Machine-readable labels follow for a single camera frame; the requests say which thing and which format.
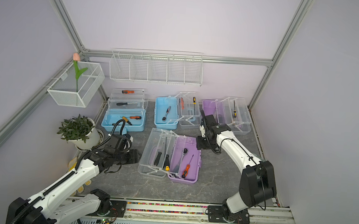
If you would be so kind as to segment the yellow black screwdriver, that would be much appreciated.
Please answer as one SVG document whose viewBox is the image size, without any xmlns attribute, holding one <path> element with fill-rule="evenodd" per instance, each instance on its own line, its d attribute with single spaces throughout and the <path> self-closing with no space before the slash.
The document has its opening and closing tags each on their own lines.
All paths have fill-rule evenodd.
<svg viewBox="0 0 359 224">
<path fill-rule="evenodd" d="M 196 97 L 193 97 L 193 108 L 194 108 L 194 113 L 196 114 Z"/>
</svg>

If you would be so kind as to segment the blue toolbox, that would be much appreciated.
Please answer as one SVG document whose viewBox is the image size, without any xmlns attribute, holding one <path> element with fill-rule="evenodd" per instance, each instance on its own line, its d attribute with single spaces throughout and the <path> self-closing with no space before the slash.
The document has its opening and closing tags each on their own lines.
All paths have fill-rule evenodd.
<svg viewBox="0 0 359 224">
<path fill-rule="evenodd" d="M 193 108 L 193 97 L 196 97 L 196 114 Z M 196 129 L 201 124 L 200 105 L 196 92 L 180 92 L 177 95 L 155 99 L 154 124 L 163 130 Z M 167 108 L 171 106 L 166 121 L 162 121 Z"/>
<path fill-rule="evenodd" d="M 122 94 L 122 90 L 143 90 L 144 93 Z M 117 106 L 119 102 L 138 102 L 138 104 L 130 104 L 126 106 Z M 123 131 L 126 132 L 142 132 L 145 129 L 147 106 L 145 89 L 121 89 L 114 88 L 108 98 L 108 107 L 105 116 L 101 122 L 101 126 L 108 132 L 112 131 L 116 122 L 130 116 L 141 116 L 141 120 L 130 120 L 133 125 L 126 123 Z"/>
</svg>

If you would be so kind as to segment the pink artificial tulip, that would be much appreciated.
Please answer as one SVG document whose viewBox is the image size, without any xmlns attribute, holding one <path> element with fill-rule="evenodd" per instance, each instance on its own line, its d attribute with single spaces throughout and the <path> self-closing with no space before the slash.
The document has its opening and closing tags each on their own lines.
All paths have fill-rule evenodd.
<svg viewBox="0 0 359 224">
<path fill-rule="evenodd" d="M 75 69 L 75 80 L 76 80 L 76 92 L 79 91 L 79 87 L 78 87 L 78 82 L 79 82 L 79 78 L 81 77 L 81 75 L 84 74 L 85 71 L 88 70 L 88 68 L 79 68 L 78 62 L 80 61 L 80 56 L 78 53 L 74 53 L 73 54 L 73 65 L 74 65 L 74 69 Z"/>
</svg>

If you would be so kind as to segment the black screwdriver in tray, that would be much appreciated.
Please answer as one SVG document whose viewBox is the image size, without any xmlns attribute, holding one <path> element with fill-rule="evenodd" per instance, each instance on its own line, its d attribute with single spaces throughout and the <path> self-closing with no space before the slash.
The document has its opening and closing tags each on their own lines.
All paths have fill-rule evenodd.
<svg viewBox="0 0 359 224">
<path fill-rule="evenodd" d="M 138 104 L 138 102 L 119 102 L 116 103 L 117 106 L 126 106 L 126 105 L 130 105 L 130 104 Z"/>
</svg>

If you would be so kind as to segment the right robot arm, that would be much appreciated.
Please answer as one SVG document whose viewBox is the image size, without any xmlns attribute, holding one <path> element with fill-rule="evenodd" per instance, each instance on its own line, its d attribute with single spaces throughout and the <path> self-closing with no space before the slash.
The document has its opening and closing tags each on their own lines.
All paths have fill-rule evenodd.
<svg viewBox="0 0 359 224">
<path fill-rule="evenodd" d="M 251 153 L 226 124 L 219 124 L 213 115 L 201 112 L 201 135 L 196 138 L 198 150 L 225 152 L 238 167 L 241 177 L 236 194 L 225 199 L 217 212 L 227 222 L 239 219 L 250 207 L 259 206 L 277 196 L 274 167 Z"/>
</svg>

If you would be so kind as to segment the white mesh wall basket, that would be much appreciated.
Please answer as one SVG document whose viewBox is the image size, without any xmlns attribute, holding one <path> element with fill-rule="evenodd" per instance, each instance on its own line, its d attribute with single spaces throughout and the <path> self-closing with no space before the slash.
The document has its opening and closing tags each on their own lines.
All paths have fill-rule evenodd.
<svg viewBox="0 0 359 224">
<path fill-rule="evenodd" d="M 99 63 L 70 62 L 47 92 L 59 106 L 85 108 L 105 79 Z"/>
</svg>

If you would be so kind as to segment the yellow rubber glove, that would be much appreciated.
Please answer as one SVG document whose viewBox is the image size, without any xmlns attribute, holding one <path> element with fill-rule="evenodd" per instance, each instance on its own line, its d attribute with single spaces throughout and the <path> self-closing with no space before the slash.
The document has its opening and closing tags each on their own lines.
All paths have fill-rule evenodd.
<svg viewBox="0 0 359 224">
<path fill-rule="evenodd" d="M 76 176 L 78 174 L 78 172 L 76 171 L 76 165 L 78 164 L 77 158 L 75 157 L 74 159 L 72 159 L 69 163 L 68 163 L 68 170 L 67 172 L 74 172 L 74 176 Z M 85 181 L 85 183 L 83 185 L 81 185 L 76 191 L 74 191 L 74 193 L 71 196 L 76 196 L 76 195 L 80 195 L 84 192 L 85 190 L 85 186 L 89 186 L 92 183 L 92 177 L 89 177 L 89 180 Z"/>
</svg>

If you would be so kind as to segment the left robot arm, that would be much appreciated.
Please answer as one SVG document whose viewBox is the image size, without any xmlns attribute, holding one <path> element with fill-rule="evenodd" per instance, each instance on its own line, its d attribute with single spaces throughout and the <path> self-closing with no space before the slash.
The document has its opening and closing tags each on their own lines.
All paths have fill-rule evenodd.
<svg viewBox="0 0 359 224">
<path fill-rule="evenodd" d="M 68 205 L 63 202 L 80 186 L 101 173 L 111 173 L 114 165 L 135 164 L 140 159 L 132 149 L 129 134 L 110 134 L 105 142 L 87 150 L 71 169 L 50 186 L 28 199 L 17 198 L 8 207 L 6 224 L 70 224 L 88 214 L 118 217 L 118 209 L 111 203 L 108 193 L 94 189 Z"/>
</svg>

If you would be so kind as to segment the orange handled screwdriver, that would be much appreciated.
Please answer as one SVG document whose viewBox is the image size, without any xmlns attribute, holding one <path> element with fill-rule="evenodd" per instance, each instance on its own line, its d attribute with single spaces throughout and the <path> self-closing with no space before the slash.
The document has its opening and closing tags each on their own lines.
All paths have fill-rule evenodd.
<svg viewBox="0 0 359 224">
<path fill-rule="evenodd" d="M 141 116 L 130 116 L 130 117 L 128 117 L 128 121 L 130 121 L 130 120 L 141 120 L 141 119 L 142 119 Z"/>
</svg>

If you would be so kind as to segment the purple toolbox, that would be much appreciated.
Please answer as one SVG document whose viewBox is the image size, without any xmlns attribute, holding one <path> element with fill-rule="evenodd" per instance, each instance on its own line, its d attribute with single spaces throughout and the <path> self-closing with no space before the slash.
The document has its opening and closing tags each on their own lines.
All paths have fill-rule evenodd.
<svg viewBox="0 0 359 224">
<path fill-rule="evenodd" d="M 206 116 L 213 115 L 219 124 L 226 124 L 235 135 L 246 135 L 252 130 L 252 120 L 245 98 L 205 99 L 202 109 Z"/>
<path fill-rule="evenodd" d="M 197 149 L 196 138 L 154 128 L 138 164 L 138 172 L 193 185 L 198 181 L 201 166 L 201 150 Z"/>
</svg>

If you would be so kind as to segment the potted green plant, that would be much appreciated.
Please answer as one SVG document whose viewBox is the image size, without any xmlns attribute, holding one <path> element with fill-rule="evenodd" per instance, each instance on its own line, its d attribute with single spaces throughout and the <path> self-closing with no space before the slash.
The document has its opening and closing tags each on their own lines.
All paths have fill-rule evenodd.
<svg viewBox="0 0 359 224">
<path fill-rule="evenodd" d="M 77 117 L 64 119 L 58 129 L 57 134 L 62 140 L 71 142 L 82 151 L 92 149 L 102 142 L 94 120 L 87 116 L 79 114 Z"/>
</svg>

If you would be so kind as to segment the orange screwdriver in lid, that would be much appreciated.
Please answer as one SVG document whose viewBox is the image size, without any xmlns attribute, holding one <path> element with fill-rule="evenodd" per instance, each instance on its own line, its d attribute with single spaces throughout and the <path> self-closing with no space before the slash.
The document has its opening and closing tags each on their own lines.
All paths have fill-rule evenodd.
<svg viewBox="0 0 359 224">
<path fill-rule="evenodd" d="M 122 94 L 136 94 L 144 93 L 143 90 L 122 90 Z"/>
</svg>

